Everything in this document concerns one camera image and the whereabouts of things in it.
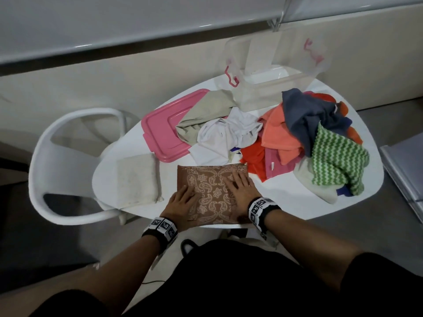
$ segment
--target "person's right arm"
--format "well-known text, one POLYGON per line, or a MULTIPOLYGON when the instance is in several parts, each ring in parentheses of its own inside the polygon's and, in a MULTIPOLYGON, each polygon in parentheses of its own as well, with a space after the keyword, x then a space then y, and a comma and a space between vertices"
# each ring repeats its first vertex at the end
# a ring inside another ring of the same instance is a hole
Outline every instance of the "person's right arm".
MULTIPOLYGON (((244 173, 233 172, 233 177, 236 186, 234 182, 225 181, 238 205, 232 216, 248 216, 249 204, 262 195, 251 178, 244 173)), ((271 211, 264 224, 303 267, 337 291, 349 264, 357 255, 363 253, 363 250, 351 242, 332 236, 281 209, 271 211)))

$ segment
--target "pink plastic container lid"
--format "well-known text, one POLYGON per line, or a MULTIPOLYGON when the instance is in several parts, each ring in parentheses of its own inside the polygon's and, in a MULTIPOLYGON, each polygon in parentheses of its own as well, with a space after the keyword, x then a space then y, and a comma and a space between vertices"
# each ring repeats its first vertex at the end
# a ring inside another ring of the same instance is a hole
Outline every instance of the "pink plastic container lid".
POLYGON ((144 139, 162 162, 172 162, 189 154, 191 146, 178 138, 177 124, 200 101, 208 89, 200 89, 147 114, 141 120, 144 139))

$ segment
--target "whiteboard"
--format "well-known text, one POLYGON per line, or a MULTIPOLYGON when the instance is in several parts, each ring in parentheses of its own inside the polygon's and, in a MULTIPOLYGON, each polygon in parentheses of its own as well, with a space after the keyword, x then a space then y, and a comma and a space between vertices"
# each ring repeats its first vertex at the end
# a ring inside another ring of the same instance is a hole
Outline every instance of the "whiteboard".
MULTIPOLYGON (((292 0, 284 21, 423 0, 292 0)), ((285 0, 0 0, 0 64, 280 17, 285 0)))

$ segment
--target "brown bandana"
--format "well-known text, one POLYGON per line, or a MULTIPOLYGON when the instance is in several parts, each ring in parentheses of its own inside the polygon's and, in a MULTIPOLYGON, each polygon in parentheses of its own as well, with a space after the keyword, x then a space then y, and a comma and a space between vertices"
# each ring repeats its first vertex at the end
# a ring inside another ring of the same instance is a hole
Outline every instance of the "brown bandana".
POLYGON ((197 226, 238 223, 229 218, 232 210, 236 209, 236 201, 223 182, 223 178, 234 180, 232 170, 246 173, 247 166, 178 166, 177 189, 183 185, 195 186, 195 192, 201 193, 198 203, 189 210, 189 220, 196 220, 197 226))

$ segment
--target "green and white zigzag cloth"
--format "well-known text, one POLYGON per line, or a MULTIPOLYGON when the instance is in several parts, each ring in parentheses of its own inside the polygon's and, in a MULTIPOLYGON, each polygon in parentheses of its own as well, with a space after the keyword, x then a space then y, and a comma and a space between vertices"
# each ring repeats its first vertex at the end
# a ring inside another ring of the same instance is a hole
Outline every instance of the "green and white zigzag cloth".
POLYGON ((364 190, 361 181, 369 163, 368 151, 354 141, 325 129, 320 123, 311 154, 318 186, 349 184, 353 195, 364 190))

